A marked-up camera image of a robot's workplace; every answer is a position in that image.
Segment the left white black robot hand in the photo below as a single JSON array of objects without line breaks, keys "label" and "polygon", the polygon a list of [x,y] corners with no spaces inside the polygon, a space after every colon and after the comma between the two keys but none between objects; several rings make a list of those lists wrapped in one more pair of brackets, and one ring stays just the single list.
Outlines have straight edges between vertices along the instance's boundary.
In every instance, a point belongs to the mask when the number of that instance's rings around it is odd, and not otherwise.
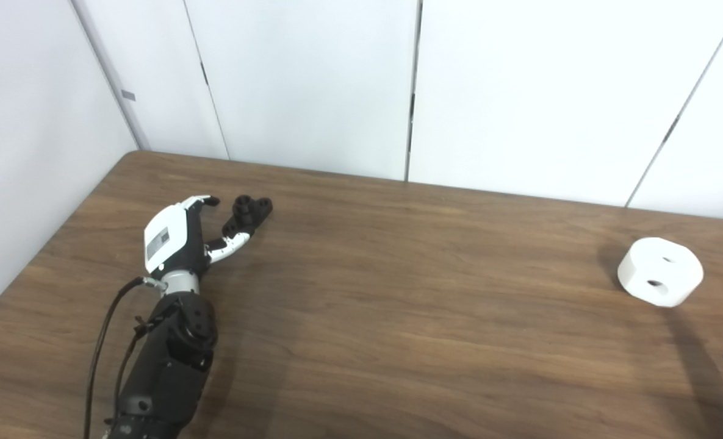
[{"label": "left white black robot hand", "polygon": [[143,234],[145,269],[150,277],[161,280],[175,271],[202,277],[210,266],[244,247],[254,234],[252,225],[225,231],[213,241],[203,239],[203,207],[220,202],[210,195],[191,196],[152,217]]}]

